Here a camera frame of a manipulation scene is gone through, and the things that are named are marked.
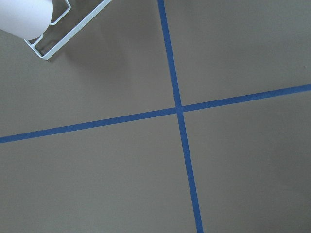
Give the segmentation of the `white plastic cup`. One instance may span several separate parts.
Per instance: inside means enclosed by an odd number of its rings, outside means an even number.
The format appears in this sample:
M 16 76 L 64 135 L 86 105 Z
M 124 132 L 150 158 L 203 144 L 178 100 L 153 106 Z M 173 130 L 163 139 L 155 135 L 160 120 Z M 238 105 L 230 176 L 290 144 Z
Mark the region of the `white plastic cup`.
M 0 29 L 22 39 L 35 39 L 46 31 L 52 14 L 51 0 L 2 0 Z

